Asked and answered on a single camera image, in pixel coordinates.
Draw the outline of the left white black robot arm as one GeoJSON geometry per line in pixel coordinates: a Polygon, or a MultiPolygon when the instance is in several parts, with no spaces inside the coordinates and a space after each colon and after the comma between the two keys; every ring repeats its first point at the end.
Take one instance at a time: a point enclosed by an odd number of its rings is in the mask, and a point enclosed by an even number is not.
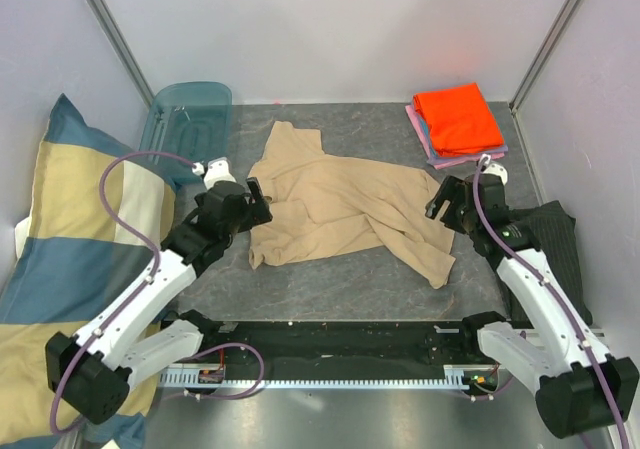
{"type": "Polygon", "coordinates": [[[219,180],[195,201],[129,287],[73,335],[57,332],[45,345],[54,401],[93,424],[114,416],[137,385],[172,363],[190,357],[208,362],[218,354],[218,336],[184,319],[151,337],[141,334],[222,258],[237,234],[270,222],[272,214],[255,177],[244,185],[219,180]]]}

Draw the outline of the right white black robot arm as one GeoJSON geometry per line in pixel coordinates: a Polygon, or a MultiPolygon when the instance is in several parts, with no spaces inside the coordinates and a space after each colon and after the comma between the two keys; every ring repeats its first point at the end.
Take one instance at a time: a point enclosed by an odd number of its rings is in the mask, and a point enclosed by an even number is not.
{"type": "Polygon", "coordinates": [[[527,387],[547,429],[563,439],[614,425],[625,429],[639,383],[628,358],[614,357],[556,279],[544,250],[562,235],[540,229],[537,209],[512,210],[503,177],[490,171],[448,176],[426,206],[429,219],[468,236],[503,287],[518,301],[541,344],[525,340],[495,312],[464,318],[458,350],[467,361],[489,357],[527,387]]]}

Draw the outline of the beige t shirt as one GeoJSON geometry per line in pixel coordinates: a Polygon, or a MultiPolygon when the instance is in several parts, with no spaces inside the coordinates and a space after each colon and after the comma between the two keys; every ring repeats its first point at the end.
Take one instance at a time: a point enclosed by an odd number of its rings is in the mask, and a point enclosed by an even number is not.
{"type": "Polygon", "coordinates": [[[252,268],[384,246],[433,288],[448,282],[454,233],[425,215],[440,187],[426,171],[327,154],[319,130],[277,121],[250,174],[273,215],[251,231],[252,268]]]}

